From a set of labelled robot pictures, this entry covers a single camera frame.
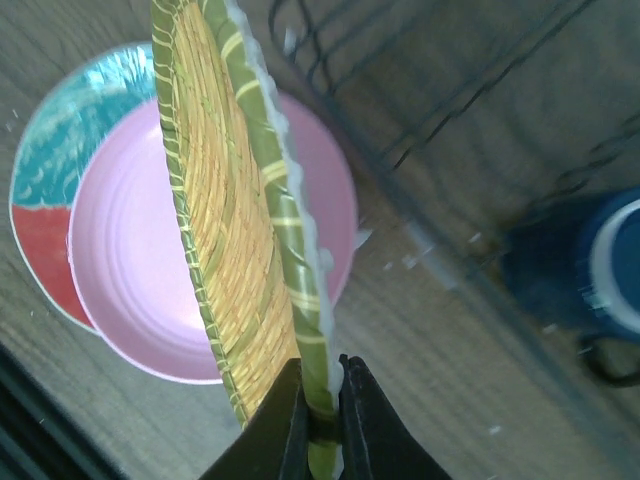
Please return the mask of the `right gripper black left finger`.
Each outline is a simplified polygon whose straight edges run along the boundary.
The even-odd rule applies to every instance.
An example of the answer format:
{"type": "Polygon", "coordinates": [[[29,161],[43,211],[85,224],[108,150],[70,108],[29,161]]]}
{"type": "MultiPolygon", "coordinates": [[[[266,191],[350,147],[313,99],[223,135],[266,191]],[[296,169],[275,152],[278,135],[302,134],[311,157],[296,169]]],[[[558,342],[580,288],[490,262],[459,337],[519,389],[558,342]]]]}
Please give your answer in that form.
{"type": "Polygon", "coordinates": [[[308,407],[298,359],[286,362],[237,440],[204,480],[303,480],[308,477],[308,407]]]}

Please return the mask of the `dark blue mug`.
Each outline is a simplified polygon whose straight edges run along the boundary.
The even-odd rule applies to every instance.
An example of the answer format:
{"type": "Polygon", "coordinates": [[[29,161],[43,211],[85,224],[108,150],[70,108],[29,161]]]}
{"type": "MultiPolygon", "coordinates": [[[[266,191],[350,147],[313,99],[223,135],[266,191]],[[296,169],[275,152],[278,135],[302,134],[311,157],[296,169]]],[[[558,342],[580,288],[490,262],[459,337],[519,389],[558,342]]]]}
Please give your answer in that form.
{"type": "Polygon", "coordinates": [[[561,201],[526,216],[506,238],[500,267],[516,302],[580,330],[578,355],[595,378],[638,385],[638,370],[615,372],[599,344],[639,343],[639,189],[561,201]]]}

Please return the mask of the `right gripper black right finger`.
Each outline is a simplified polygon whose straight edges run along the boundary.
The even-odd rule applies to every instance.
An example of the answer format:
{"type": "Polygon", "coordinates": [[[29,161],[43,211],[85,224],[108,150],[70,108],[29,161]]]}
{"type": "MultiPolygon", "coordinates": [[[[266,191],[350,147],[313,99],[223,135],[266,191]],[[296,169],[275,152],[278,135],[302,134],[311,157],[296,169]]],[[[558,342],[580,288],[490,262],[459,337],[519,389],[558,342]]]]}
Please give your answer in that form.
{"type": "Polygon", "coordinates": [[[340,356],[343,479],[449,480],[405,427],[360,357],[340,356]]]}

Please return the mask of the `black wire dish rack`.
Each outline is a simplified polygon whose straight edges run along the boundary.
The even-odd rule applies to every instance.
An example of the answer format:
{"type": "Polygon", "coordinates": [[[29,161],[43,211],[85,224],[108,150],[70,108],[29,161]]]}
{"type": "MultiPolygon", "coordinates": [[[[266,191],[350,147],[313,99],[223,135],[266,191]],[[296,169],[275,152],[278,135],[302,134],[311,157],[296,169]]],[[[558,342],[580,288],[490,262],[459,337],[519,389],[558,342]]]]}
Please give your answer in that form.
{"type": "MultiPolygon", "coordinates": [[[[580,330],[525,311],[507,231],[561,201],[639,189],[635,1],[276,1],[271,39],[393,204],[535,350],[580,330]]],[[[604,339],[617,373],[639,343],[604,339]]]]}

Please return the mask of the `red teal floral plate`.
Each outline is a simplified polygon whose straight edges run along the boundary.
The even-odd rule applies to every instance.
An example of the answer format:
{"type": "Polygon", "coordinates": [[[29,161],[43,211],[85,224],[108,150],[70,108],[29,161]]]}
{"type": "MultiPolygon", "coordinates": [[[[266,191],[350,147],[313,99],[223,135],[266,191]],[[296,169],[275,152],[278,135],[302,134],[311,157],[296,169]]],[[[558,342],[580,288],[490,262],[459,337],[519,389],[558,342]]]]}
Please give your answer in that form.
{"type": "Polygon", "coordinates": [[[154,94],[150,43],[115,47],[49,91],[16,148],[8,194],[16,245],[52,306],[87,331],[93,326],[76,295],[68,263],[72,204],[101,142],[154,94]]]}

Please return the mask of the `orange woven plate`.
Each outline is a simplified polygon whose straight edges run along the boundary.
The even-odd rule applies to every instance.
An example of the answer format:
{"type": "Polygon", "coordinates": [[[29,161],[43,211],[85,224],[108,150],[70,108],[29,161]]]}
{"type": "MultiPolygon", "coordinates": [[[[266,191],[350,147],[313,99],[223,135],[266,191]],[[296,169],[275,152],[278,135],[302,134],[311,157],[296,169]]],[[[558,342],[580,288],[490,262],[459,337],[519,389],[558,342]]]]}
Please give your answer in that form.
{"type": "Polygon", "coordinates": [[[344,371],[289,121],[233,1],[151,6],[157,105],[181,242],[210,348],[242,425],[285,363],[320,435],[303,455],[336,479],[344,371]]]}

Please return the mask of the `pink red plate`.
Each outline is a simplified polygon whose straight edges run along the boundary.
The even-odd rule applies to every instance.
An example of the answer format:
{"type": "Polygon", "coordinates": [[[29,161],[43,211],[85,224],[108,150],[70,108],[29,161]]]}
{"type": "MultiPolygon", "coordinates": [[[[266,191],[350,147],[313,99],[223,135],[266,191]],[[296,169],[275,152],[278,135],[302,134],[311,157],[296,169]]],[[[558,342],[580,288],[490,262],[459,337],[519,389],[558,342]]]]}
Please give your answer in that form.
{"type": "MultiPolygon", "coordinates": [[[[325,124],[289,95],[280,103],[318,243],[333,260],[328,290],[337,301],[356,250],[352,175],[325,124]]],[[[116,353],[165,380],[220,382],[182,249],[154,100],[126,115],[94,154],[71,210],[67,247],[80,303],[116,353]]]]}

